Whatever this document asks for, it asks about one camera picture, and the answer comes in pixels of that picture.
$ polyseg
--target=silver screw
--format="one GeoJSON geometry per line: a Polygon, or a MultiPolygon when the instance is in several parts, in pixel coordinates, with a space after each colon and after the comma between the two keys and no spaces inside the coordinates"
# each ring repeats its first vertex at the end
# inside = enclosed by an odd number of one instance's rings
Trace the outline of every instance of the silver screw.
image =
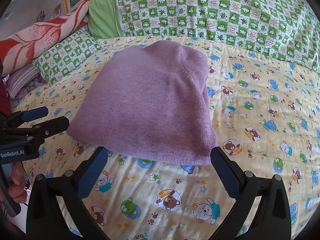
{"type": "Polygon", "coordinates": [[[43,174],[38,174],[38,175],[36,176],[36,180],[41,180],[41,179],[43,179],[43,178],[44,178],[43,174]]]}
{"type": "Polygon", "coordinates": [[[245,171],[244,174],[248,177],[251,178],[253,176],[253,173],[251,171],[245,171]]]}
{"type": "Polygon", "coordinates": [[[276,175],[275,175],[275,179],[278,180],[278,181],[281,181],[282,178],[281,178],[280,175],[276,174],[276,175]]]}
{"type": "Polygon", "coordinates": [[[67,170],[67,171],[64,173],[64,175],[65,175],[66,177],[71,177],[71,176],[73,175],[73,170],[67,170]]]}

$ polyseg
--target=red and white blanket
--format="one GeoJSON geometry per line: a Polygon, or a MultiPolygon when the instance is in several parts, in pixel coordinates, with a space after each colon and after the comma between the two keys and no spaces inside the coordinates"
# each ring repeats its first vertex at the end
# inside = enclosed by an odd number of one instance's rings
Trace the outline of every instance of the red and white blanket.
{"type": "Polygon", "coordinates": [[[87,24],[89,1],[81,0],[73,12],[48,22],[35,23],[0,41],[0,59],[4,66],[2,77],[22,68],[87,24]]]}

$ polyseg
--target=knit fabric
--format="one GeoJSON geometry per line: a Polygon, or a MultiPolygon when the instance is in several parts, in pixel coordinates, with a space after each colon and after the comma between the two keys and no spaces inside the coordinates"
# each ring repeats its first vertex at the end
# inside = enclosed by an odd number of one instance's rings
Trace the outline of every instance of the knit fabric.
{"type": "Polygon", "coordinates": [[[93,82],[68,135],[126,156],[209,165],[207,58],[172,41],[124,49],[93,82]]]}

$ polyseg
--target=light green pillow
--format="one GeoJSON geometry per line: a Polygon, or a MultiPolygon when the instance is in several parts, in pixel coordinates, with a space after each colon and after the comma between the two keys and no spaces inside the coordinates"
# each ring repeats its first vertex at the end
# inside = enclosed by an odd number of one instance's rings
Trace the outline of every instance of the light green pillow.
{"type": "Polygon", "coordinates": [[[103,47],[89,33],[80,29],[42,53],[32,64],[53,85],[103,47]]]}

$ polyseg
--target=white wall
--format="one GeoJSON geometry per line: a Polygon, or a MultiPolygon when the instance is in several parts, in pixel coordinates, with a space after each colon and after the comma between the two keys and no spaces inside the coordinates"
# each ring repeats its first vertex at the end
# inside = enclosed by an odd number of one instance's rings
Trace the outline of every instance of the white wall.
{"type": "Polygon", "coordinates": [[[46,21],[61,2],[62,0],[12,0],[0,19],[0,40],[36,23],[42,9],[46,21]]]}

